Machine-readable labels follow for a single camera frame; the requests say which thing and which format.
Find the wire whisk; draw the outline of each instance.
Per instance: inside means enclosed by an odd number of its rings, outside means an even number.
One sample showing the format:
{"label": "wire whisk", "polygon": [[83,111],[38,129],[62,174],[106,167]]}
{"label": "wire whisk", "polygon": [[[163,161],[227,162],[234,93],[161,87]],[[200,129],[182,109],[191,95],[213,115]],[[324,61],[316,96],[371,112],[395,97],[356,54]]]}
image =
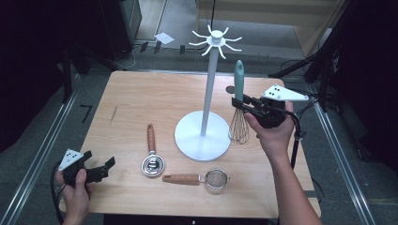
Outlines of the wire whisk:
{"label": "wire whisk", "polygon": [[234,117],[229,126],[229,139],[231,143],[244,144],[249,140],[249,124],[243,115],[243,111],[235,109]]}
{"label": "wire whisk", "polygon": [[[235,65],[235,98],[243,102],[244,68],[240,60]],[[235,108],[234,117],[229,126],[228,137],[231,143],[244,144],[249,140],[249,124],[241,109]]]}

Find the finger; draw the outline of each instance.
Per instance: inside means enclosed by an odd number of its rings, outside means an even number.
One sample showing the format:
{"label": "finger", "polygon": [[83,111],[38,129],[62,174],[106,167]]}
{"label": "finger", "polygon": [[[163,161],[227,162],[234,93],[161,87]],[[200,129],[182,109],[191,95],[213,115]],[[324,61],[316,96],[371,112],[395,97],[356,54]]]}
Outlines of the finger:
{"label": "finger", "polygon": [[62,171],[60,171],[60,170],[56,171],[55,180],[56,180],[56,183],[58,183],[58,185],[60,185],[60,186],[65,184],[64,176],[63,176],[63,172]]}
{"label": "finger", "polygon": [[76,191],[85,191],[85,178],[87,177],[87,173],[85,169],[80,169],[76,175]]}
{"label": "finger", "polygon": [[86,184],[85,190],[87,190],[88,196],[90,196],[94,192],[94,187],[91,184]]}
{"label": "finger", "polygon": [[254,115],[252,115],[251,113],[246,112],[246,113],[244,114],[244,116],[245,116],[246,120],[248,121],[248,124],[250,125],[250,127],[251,127],[252,129],[254,129],[255,132],[258,133],[258,131],[259,131],[261,128],[263,128],[263,127],[261,127],[261,125],[258,123],[258,121],[257,121],[257,119],[254,117]]}
{"label": "finger", "polygon": [[293,112],[293,102],[286,101],[284,109],[292,113]]}

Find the whisk handle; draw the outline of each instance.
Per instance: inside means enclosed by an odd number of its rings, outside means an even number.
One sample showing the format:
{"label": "whisk handle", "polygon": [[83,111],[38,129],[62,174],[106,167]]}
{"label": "whisk handle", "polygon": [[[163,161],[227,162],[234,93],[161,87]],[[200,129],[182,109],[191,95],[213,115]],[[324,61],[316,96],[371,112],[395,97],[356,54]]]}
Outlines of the whisk handle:
{"label": "whisk handle", "polygon": [[243,63],[240,60],[237,60],[235,64],[235,76],[234,76],[234,84],[235,84],[235,98],[243,101],[243,85],[245,78],[245,69],[243,67]]}

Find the wooden handle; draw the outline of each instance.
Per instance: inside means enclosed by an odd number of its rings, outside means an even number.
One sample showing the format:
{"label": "wooden handle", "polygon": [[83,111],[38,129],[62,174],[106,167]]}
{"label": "wooden handle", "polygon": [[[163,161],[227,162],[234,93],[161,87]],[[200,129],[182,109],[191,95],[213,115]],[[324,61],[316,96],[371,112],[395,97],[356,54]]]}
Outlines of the wooden handle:
{"label": "wooden handle", "polygon": [[164,175],[163,181],[180,185],[199,185],[200,175],[195,173]]}
{"label": "wooden handle", "polygon": [[153,129],[153,125],[152,124],[148,125],[148,150],[149,150],[149,154],[155,154],[156,153],[155,131]]}

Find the table top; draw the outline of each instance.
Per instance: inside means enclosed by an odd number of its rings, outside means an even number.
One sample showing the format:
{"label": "table top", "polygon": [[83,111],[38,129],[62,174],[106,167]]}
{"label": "table top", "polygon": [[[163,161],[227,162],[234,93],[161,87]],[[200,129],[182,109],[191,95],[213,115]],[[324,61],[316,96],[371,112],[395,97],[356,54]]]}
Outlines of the table top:
{"label": "table top", "polygon": [[[111,75],[81,149],[93,154],[85,163],[86,168],[101,166],[111,157],[116,162],[109,177],[94,184],[90,212],[222,218],[278,216],[272,171],[252,129],[245,144],[231,143],[225,154],[214,161],[194,161],[178,149],[176,125],[186,114],[204,109],[206,83],[206,75],[127,71]],[[259,98],[274,83],[283,85],[278,79],[245,78],[244,93]],[[231,105],[232,95],[225,91],[228,85],[234,85],[233,76],[216,76],[210,111],[229,125],[235,108]],[[141,169],[148,156],[148,124],[153,124],[157,155],[165,162],[163,173],[154,178],[145,176]],[[213,168],[223,169],[230,177],[218,195],[209,193],[206,184],[187,186],[161,180],[171,173],[205,175]],[[320,216],[301,144],[295,172]]]}

